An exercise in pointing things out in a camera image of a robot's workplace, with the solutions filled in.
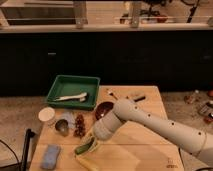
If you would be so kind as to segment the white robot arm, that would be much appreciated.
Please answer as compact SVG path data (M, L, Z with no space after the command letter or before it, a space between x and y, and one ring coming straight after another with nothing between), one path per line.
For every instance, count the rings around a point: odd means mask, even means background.
M213 135L140 109L128 99L119 99L113 109L92 126L93 135L109 140L126 122L138 123L167 139L200 161L213 165Z

